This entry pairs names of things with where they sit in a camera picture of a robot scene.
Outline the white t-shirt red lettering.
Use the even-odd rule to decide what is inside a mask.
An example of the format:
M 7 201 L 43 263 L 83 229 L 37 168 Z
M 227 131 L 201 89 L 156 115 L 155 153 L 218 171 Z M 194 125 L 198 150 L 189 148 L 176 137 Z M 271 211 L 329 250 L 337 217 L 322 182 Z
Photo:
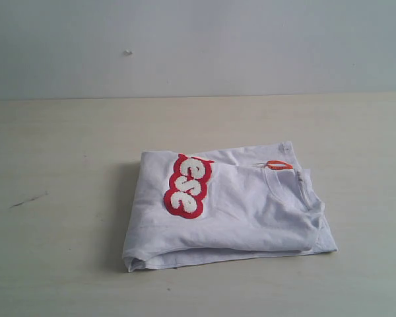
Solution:
M 132 272 L 335 252 L 324 211 L 289 141 L 145 151 L 122 258 Z

